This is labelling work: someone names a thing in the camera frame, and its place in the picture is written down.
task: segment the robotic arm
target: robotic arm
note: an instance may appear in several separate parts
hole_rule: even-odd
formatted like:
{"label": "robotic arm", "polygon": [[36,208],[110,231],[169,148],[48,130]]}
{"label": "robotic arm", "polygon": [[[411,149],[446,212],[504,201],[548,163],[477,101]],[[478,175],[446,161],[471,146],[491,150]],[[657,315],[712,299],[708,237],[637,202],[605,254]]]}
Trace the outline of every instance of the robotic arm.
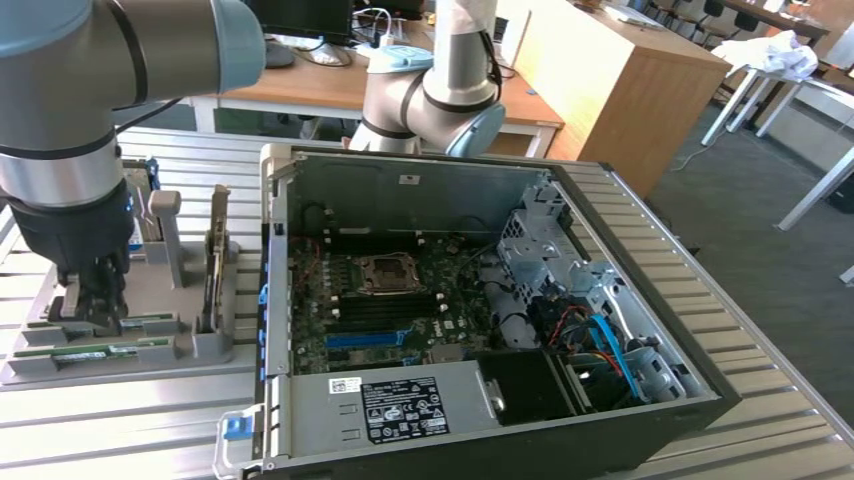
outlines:
{"label": "robotic arm", "polygon": [[497,0],[438,0],[435,57],[387,46],[371,57],[353,150],[418,153],[419,138],[455,157],[481,155],[505,121],[489,35]]}
{"label": "robotic arm", "polygon": [[0,11],[0,195],[67,287],[52,320],[117,332],[134,221],[111,112],[254,84],[261,26],[238,0],[0,0]]}

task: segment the motherboard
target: motherboard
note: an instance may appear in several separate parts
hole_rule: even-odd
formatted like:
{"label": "motherboard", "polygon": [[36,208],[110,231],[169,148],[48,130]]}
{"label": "motherboard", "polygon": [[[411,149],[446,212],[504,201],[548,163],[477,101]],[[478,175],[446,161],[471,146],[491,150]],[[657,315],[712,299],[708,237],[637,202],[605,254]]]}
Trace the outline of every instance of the motherboard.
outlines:
{"label": "motherboard", "polygon": [[483,251],[462,235],[294,237],[293,353],[301,375],[443,363],[497,344]]}

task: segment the power supply label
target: power supply label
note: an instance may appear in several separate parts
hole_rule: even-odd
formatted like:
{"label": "power supply label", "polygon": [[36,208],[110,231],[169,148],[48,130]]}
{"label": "power supply label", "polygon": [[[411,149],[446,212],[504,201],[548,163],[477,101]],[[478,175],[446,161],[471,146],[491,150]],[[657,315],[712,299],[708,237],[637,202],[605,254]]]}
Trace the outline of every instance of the power supply label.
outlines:
{"label": "power supply label", "polygon": [[371,443],[451,433],[435,377],[363,383],[362,402]]}

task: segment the wooden cabinet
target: wooden cabinet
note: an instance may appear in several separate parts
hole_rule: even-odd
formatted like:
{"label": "wooden cabinet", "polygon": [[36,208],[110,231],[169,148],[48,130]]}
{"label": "wooden cabinet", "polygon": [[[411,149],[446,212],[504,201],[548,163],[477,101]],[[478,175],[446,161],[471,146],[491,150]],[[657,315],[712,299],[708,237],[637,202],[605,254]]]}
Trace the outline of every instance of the wooden cabinet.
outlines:
{"label": "wooden cabinet", "polygon": [[537,0],[516,68],[566,123],[548,157],[610,163],[646,196],[730,65],[669,30]]}

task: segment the aluminum table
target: aluminum table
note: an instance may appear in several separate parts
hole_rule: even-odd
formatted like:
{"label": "aluminum table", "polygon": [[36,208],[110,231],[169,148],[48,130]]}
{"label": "aluminum table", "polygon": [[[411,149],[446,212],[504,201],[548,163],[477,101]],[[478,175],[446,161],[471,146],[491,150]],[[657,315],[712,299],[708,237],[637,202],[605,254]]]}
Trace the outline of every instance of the aluminum table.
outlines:
{"label": "aluminum table", "polygon": [[[119,139],[127,156],[157,156],[163,188],[182,192],[183,239],[199,240],[205,234],[214,184],[233,189],[229,228],[242,246],[235,359],[23,389],[0,386],[3,478],[211,479],[217,420],[254,403],[258,160],[271,139],[145,128]],[[852,429],[641,199],[598,165],[568,163],[566,168],[745,397],[706,431],[674,442],[637,470],[609,478],[854,479]],[[19,238],[8,214],[0,215],[0,356],[48,268]]]}

